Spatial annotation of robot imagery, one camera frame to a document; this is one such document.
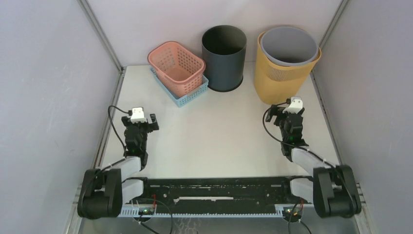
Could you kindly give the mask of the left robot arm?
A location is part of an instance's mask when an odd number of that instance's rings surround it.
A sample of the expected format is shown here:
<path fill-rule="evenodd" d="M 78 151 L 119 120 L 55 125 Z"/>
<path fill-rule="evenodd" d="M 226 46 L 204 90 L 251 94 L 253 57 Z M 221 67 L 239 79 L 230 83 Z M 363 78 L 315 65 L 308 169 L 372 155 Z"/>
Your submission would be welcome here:
<path fill-rule="evenodd" d="M 127 116 L 121 120 L 125 126 L 124 157 L 105 168 L 85 172 L 77 204 L 80 217 L 117 217 L 122 206 L 131 199 L 135 198 L 140 203 L 151 200 L 151 188 L 144 185 L 143 179 L 131 176 L 147 165 L 148 134 L 159 130 L 156 115 L 150 114 L 149 120 Z"/>

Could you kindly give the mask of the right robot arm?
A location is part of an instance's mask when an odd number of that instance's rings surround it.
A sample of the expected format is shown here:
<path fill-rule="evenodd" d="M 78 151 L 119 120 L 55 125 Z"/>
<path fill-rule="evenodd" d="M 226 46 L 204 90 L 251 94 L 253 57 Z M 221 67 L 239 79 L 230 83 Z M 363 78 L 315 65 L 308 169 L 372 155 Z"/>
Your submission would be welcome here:
<path fill-rule="evenodd" d="M 340 216 L 350 218 L 362 210 L 357 184 L 348 165 L 333 165 L 312 150 L 302 137 L 304 109 L 289 112 L 282 103 L 271 105 L 263 114 L 266 124 L 275 117 L 274 125 L 281 132 L 281 139 L 272 137 L 281 144 L 282 154 L 302 167 L 311 179 L 303 182 L 309 187 L 305 200 L 313 203 L 321 218 Z"/>

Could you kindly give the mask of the pink plastic basket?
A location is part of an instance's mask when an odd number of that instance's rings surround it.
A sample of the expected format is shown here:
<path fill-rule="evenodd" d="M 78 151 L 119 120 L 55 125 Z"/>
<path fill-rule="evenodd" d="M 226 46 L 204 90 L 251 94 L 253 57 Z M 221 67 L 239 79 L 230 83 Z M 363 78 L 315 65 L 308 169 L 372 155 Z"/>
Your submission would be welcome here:
<path fill-rule="evenodd" d="M 203 83 L 205 62 L 175 41 L 165 42 L 153 49 L 147 60 L 160 81 L 179 98 Z"/>

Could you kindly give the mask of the blue plastic basket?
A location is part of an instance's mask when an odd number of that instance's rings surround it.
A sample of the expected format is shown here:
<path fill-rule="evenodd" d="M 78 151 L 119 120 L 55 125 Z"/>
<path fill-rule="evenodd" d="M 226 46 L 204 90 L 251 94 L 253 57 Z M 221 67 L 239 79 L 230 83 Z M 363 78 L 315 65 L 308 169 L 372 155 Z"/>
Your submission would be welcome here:
<path fill-rule="evenodd" d="M 182 107 L 192 101 L 193 99 L 197 98 L 200 96 L 202 93 L 206 92 L 208 89 L 208 82 L 209 80 L 203 75 L 203 80 L 202 84 L 194 89 L 193 91 L 189 92 L 188 94 L 182 96 L 182 97 L 177 97 L 176 94 L 174 94 L 171 90 L 169 90 L 158 78 L 155 69 L 150 67 L 150 71 L 152 72 L 154 79 L 156 82 L 160 85 L 160 87 L 167 93 L 167 95 L 170 97 L 170 99 L 176 104 L 177 107 Z"/>

